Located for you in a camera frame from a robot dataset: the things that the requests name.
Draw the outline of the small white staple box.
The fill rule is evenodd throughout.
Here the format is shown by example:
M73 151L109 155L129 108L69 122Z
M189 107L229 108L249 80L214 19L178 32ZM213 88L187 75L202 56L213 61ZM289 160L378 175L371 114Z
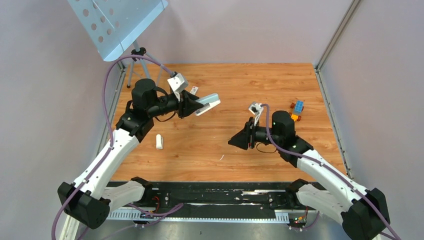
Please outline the small white staple box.
M199 88L197 86L193 86L192 89L190 90L190 93L195 95L197 93L198 89Z

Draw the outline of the light blue white stapler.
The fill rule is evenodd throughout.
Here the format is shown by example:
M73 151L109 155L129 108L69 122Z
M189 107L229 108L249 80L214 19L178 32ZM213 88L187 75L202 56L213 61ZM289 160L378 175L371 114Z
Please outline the light blue white stapler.
M195 101L203 105L203 107L194 112L195 116L200 116L221 103L220 97L217 93L212 93Z

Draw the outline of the white stapler tray piece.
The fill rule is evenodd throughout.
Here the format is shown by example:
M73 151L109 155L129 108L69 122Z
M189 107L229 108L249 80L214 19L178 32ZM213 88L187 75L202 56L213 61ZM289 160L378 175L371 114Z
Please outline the white stapler tray piece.
M155 147L157 150L162 150L164 148L164 138L161 134L157 134L155 137Z

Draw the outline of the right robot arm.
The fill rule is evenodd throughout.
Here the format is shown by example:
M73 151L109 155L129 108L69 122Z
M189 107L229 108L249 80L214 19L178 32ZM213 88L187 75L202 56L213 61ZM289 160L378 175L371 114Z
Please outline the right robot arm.
M374 240L390 226L385 195L341 174L314 147L298 136L295 122L287 111L266 115L266 126L258 126L250 117L243 129L228 144L243 150L257 143L273 145L280 157L313 177L324 189L297 179L286 188L285 201L292 209L311 207L342 226L352 240Z

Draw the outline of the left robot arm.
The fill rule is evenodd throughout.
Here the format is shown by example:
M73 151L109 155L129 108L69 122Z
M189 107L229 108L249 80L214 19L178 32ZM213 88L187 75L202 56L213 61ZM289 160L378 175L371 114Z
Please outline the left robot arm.
M153 185L141 177L133 177L118 187L106 187L123 160L153 128L154 118L171 112L181 119L191 114L199 116L219 99L216 93L198 97L186 90L178 96L168 94L149 78L138 80L131 96L109 143L73 183L63 182L57 190L64 212L92 230L116 209L134 202L142 207L152 203Z

